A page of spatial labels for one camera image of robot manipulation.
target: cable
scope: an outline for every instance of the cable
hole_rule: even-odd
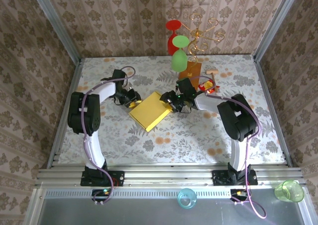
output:
[[[245,201],[241,201],[241,200],[239,200],[239,199],[237,199],[236,197],[234,197],[234,196],[231,196],[231,199],[234,199],[235,201],[237,201],[238,203],[241,203],[241,204],[243,204],[243,203],[250,203],[250,201],[248,201],[248,200],[245,200]],[[263,210],[263,212],[264,212],[264,218],[266,218],[266,211],[265,211],[265,209],[263,208],[263,206],[261,206],[258,202],[256,202],[256,201],[253,201],[253,200],[251,200],[252,201],[252,203],[254,203],[254,204],[257,204],[262,210]]]
[[[98,204],[98,202],[96,201],[96,196],[97,196],[98,194],[101,194],[101,193],[103,193],[104,195],[107,195],[107,194],[106,194],[105,192],[103,192],[103,191],[97,191],[97,192],[95,192],[94,195],[93,195],[93,201],[94,201],[95,204]],[[100,204],[106,203],[106,199],[102,200],[102,201],[100,202]]]
[[[124,104],[117,104],[117,103],[116,103],[116,97],[114,97],[114,103],[115,103],[116,106],[122,106],[122,105],[124,105]]]
[[[113,182],[116,182],[116,187],[115,187],[115,189],[117,189],[117,187],[118,187],[118,180],[116,179],[116,178],[113,178]]]
[[[135,75],[136,73],[136,70],[134,67],[132,66],[125,66],[123,67],[122,69],[125,69],[125,68],[131,68],[134,72],[131,76],[128,76],[128,77],[123,77],[123,78],[116,78],[116,79],[110,79],[110,80],[107,80],[107,81],[102,81],[101,83],[99,83],[98,85],[94,86],[92,89],[90,89],[87,93],[85,93],[84,97],[83,97],[83,101],[81,103],[81,113],[80,113],[80,121],[81,121],[81,126],[82,126],[82,129],[83,129],[83,133],[84,133],[84,142],[83,142],[83,145],[84,145],[84,150],[85,150],[85,154],[86,156],[88,157],[90,163],[96,167],[96,169],[100,170],[101,172],[103,172],[104,174],[107,175],[109,181],[110,181],[110,184],[111,184],[111,190],[110,190],[110,193],[107,197],[107,199],[104,201],[105,203],[109,200],[111,194],[113,193],[113,189],[114,189],[114,183],[113,183],[113,180],[111,178],[111,176],[109,175],[109,173],[98,167],[98,165],[96,164],[96,161],[93,160],[92,157],[90,157],[90,154],[88,152],[89,148],[88,148],[88,143],[87,143],[87,131],[86,131],[86,128],[85,128],[85,123],[84,123],[84,108],[85,108],[85,102],[86,102],[86,98],[87,96],[92,93],[94,90],[96,90],[97,88],[99,88],[100,86],[106,84],[106,83],[110,83],[110,82],[115,82],[115,81],[121,81],[121,80],[125,80],[125,79],[129,79],[131,78],[132,76]]]
[[[125,84],[125,86],[123,85],[122,87],[126,87],[127,86],[127,84],[128,84],[128,79],[126,80],[126,84]]]
[[[260,125],[260,123],[259,123],[259,120],[258,120],[257,116],[254,114],[254,112],[253,112],[251,109],[249,109],[249,107],[245,106],[243,103],[241,103],[241,102],[239,102],[239,101],[236,101],[236,100],[234,100],[234,99],[232,99],[232,98],[222,97],[222,96],[217,96],[217,95],[211,95],[211,94],[207,93],[208,90],[211,90],[211,89],[213,89],[213,88],[216,87],[216,84],[215,84],[214,80],[213,80],[212,78],[210,78],[210,77],[203,76],[203,75],[196,76],[196,77],[193,77],[193,78],[191,78],[191,79],[195,79],[195,78],[198,78],[198,77],[208,78],[208,79],[212,80],[213,87],[208,88],[208,89],[205,90],[205,95],[206,95],[207,97],[216,98],[216,99],[222,99],[222,100],[225,100],[225,101],[230,101],[230,102],[233,102],[233,103],[235,103],[235,104],[238,104],[239,106],[243,107],[243,108],[253,117],[253,119],[255,120],[255,122],[256,122],[256,124],[257,124],[257,127],[258,127],[257,132],[254,133],[252,136],[250,136],[250,137],[248,137],[248,138],[246,139],[245,185],[246,185],[246,188],[247,188],[246,191],[247,191],[248,202],[250,202],[250,205],[251,205],[252,209],[254,210],[254,212],[256,213],[256,215],[257,215],[258,217],[260,217],[261,219],[265,219],[265,218],[266,218],[266,211],[263,209],[263,207],[262,207],[259,203],[254,202],[254,201],[252,201],[252,199],[251,199],[251,195],[250,195],[249,189],[248,189],[248,177],[247,177],[247,165],[248,165],[248,164],[247,164],[247,160],[248,160],[249,143],[250,143],[250,141],[252,140],[252,138],[257,137],[257,136],[260,134],[261,130],[262,130],[261,125]],[[253,203],[256,203],[257,205],[259,205],[259,206],[263,209],[263,211],[264,211],[264,216],[262,216],[261,214],[258,213],[258,211],[256,211],[256,209],[255,209]]]

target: green wine glass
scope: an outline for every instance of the green wine glass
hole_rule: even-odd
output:
[[[185,71],[187,69],[188,57],[182,48],[188,46],[190,41],[184,35],[177,35],[172,40],[172,43],[179,49],[172,55],[171,68],[176,72]]]

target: small red object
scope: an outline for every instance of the small red object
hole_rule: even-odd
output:
[[[213,82],[212,82],[212,80],[206,81],[206,82],[204,82],[204,83],[202,83],[202,84],[199,85],[199,89],[200,89],[201,91],[205,91],[205,90],[207,90],[207,89],[209,89],[209,88],[211,88],[211,87],[213,87]],[[214,88],[213,88],[213,89],[208,90],[207,93],[212,93],[212,92],[214,92],[214,91],[215,91],[215,90],[214,90]]]
[[[181,27],[181,22],[178,20],[170,20],[166,23],[165,27],[168,30],[172,30],[172,35],[168,39],[168,53],[173,55],[179,48],[174,46],[172,40],[177,36],[175,31]]]

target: aluminum frame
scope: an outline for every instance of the aluminum frame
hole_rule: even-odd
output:
[[[282,151],[284,153],[285,160],[286,160],[288,166],[289,167],[293,167],[292,159],[290,157],[286,142],[284,140],[283,132],[282,132],[282,129],[281,129],[280,125],[279,125],[279,121],[278,121],[278,118],[277,118],[277,115],[276,115],[276,112],[275,112],[274,104],[273,104],[272,98],[270,97],[270,93],[269,93],[269,90],[268,90],[268,87],[267,87],[267,84],[266,84],[266,81],[265,81],[265,77],[264,77],[263,71],[261,69],[260,63],[259,63],[259,61],[254,60],[254,64],[255,64],[255,67],[256,67],[256,71],[257,71],[257,74],[258,74],[258,78],[259,78],[260,84],[262,86],[262,89],[263,89],[263,92],[264,92],[264,95],[265,95],[265,99],[266,99],[266,102],[267,102],[267,105],[268,105],[270,116],[271,116],[271,118],[273,120],[273,125],[274,125],[274,128],[275,128],[276,134],[277,134],[279,145],[280,145],[280,147],[281,147],[281,149],[282,149]]]
[[[58,35],[60,41],[64,45],[66,51],[68,52],[70,58],[74,62],[75,65],[78,65],[80,62],[80,54],[78,53],[78,50],[73,43],[73,40],[69,36],[66,28],[64,27],[61,19],[57,15],[57,13],[54,10],[54,7],[52,6],[52,3],[50,0],[37,0],[50,21],[51,25],[53,26],[54,31]]]
[[[46,192],[52,189],[80,191],[84,189],[99,189],[103,187],[81,187],[81,172],[84,164],[65,165],[59,164],[51,169],[40,169],[35,189],[30,200],[24,224],[35,225],[39,220],[43,200]],[[192,188],[195,190],[209,191],[215,188],[212,182],[212,170],[226,169],[225,164],[209,165],[109,165],[110,170],[125,171],[123,191],[138,189],[163,189],[173,190]],[[251,189],[274,188],[287,179],[297,180],[305,190],[305,198],[299,203],[305,224],[318,224],[317,216],[311,202],[306,186],[306,181],[300,168],[291,168],[287,165],[252,165],[258,177],[257,186]],[[240,189],[244,186],[218,186],[220,189]]]
[[[290,7],[294,3],[295,0],[282,0],[279,4],[273,19],[271,20],[261,42],[259,43],[254,56],[256,61],[260,61],[263,55],[266,52],[270,42],[273,40],[276,32],[278,31],[280,25],[282,24],[285,16],[287,15]]]
[[[54,156],[61,149],[61,147],[63,145],[64,136],[65,136],[67,125],[68,125],[67,119],[68,119],[68,113],[69,113],[69,104],[70,104],[70,100],[71,100],[71,94],[78,87],[78,83],[80,81],[80,76],[81,76],[81,72],[83,70],[84,63],[85,63],[85,59],[80,60],[79,65],[75,68],[75,71],[73,74],[73,79],[72,79],[72,82],[70,85],[68,95],[67,95],[66,100],[65,100],[61,119],[60,119],[58,129],[56,131],[56,135],[55,135],[54,142],[52,145],[50,157],[49,157],[48,162],[47,162],[47,166],[46,166],[47,169],[49,169],[52,166]]]

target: gray floor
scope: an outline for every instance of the gray floor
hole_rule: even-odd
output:
[[[252,198],[267,212],[258,218],[249,204],[229,199],[200,199],[182,209],[176,199],[112,199],[95,205],[90,199],[46,199],[40,225],[302,225],[296,203],[277,200],[272,189],[254,190]]]

